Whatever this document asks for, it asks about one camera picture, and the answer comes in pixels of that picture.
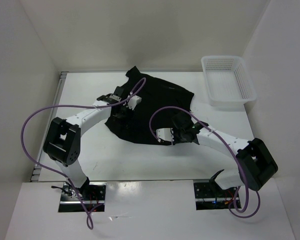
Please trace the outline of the black shorts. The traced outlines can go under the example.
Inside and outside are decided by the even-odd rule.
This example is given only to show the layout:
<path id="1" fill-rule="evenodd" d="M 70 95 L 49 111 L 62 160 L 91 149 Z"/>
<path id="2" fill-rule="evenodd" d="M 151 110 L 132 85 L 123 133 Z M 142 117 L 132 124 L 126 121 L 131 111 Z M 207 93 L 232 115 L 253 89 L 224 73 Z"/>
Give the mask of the black shorts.
<path id="1" fill-rule="evenodd" d="M 136 66 L 128 70 L 125 75 L 128 81 L 121 87 L 126 90 L 131 90 L 140 79 L 146 78 L 145 85 L 137 94 L 141 97 L 141 103 L 136 106 L 130 118 L 119 119 L 111 116 L 105 125 L 124 141 L 168 146 L 168 142 L 160 143 L 152 135 L 149 128 L 151 116 L 155 111 L 166 106 L 175 106 L 189 111 L 195 94 L 172 82 L 141 73 Z"/>

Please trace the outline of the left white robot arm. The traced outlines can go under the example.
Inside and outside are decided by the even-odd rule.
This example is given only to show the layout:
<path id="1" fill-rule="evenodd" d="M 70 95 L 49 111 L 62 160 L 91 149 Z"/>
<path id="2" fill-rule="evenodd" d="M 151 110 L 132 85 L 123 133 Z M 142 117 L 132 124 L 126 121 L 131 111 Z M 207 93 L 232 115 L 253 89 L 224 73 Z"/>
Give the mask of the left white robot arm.
<path id="1" fill-rule="evenodd" d="M 81 137 L 99 122 L 114 117 L 128 120 L 142 98 L 116 87 L 114 93 L 101 95 L 92 108 L 85 109 L 67 118 L 55 117 L 44 141 L 43 151 L 73 183 L 72 194 L 79 200 L 86 199 L 92 192 L 90 180 L 79 163 Z"/>

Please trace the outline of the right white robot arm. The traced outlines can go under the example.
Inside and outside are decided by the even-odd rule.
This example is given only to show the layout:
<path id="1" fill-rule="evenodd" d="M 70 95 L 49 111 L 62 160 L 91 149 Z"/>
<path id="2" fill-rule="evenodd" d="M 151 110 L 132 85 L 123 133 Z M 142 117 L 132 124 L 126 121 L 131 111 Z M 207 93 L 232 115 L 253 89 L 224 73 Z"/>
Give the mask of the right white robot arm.
<path id="1" fill-rule="evenodd" d="M 244 186 L 259 191 L 278 171 L 278 165 L 265 143 L 259 139 L 242 139 L 214 129 L 203 121 L 194 123 L 180 112 L 172 118 L 172 144 L 195 143 L 209 147 L 230 158 L 236 157 L 239 166 L 232 170 L 219 170 L 210 178 L 209 191 L 220 197 L 232 187 Z"/>

